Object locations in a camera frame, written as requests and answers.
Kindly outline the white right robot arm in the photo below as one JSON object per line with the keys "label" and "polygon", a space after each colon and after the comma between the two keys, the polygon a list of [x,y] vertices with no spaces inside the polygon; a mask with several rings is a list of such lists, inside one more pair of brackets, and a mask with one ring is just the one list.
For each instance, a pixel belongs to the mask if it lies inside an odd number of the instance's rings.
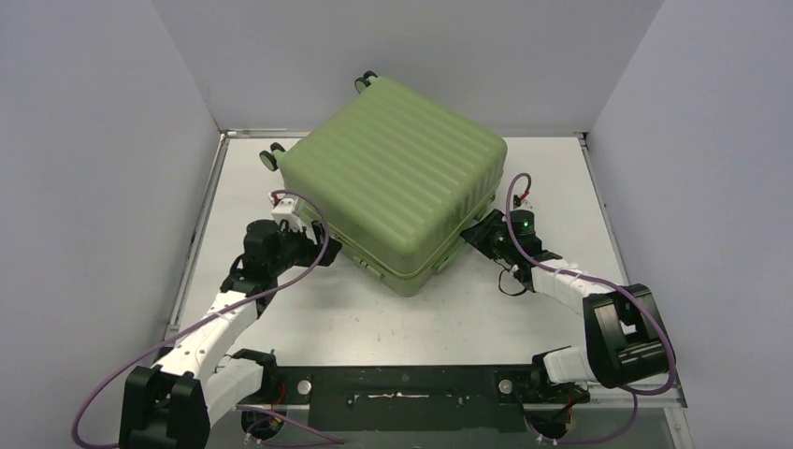
{"label": "white right robot arm", "polygon": [[525,290],[551,297],[583,319],[584,344],[534,357],[538,368],[528,378],[537,398],[551,400],[570,383],[620,388],[671,372],[670,339],[651,290],[640,283],[611,286],[546,250],[533,212],[492,210],[461,237],[504,263]]}

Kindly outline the green suitcase with blue lining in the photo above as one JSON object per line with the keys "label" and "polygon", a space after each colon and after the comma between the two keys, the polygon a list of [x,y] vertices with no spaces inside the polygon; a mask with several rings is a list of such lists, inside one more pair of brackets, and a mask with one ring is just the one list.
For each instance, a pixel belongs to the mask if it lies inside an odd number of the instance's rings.
{"label": "green suitcase with blue lining", "polygon": [[357,97],[290,147],[260,154],[302,216],[326,219],[343,252],[397,295],[412,297],[463,247],[500,185],[506,141],[372,71]]}

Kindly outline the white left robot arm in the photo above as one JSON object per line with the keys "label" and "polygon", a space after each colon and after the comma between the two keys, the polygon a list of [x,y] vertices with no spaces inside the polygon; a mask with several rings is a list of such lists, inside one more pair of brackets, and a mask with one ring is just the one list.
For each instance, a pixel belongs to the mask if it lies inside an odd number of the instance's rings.
{"label": "white left robot arm", "polygon": [[328,267],[340,249],[319,221],[297,228],[284,220],[248,224],[243,252],[205,315],[152,366],[127,376],[120,447],[203,448],[212,427],[242,399],[273,399],[280,388],[273,354],[241,349],[224,368],[218,365],[282,290],[284,272]]}

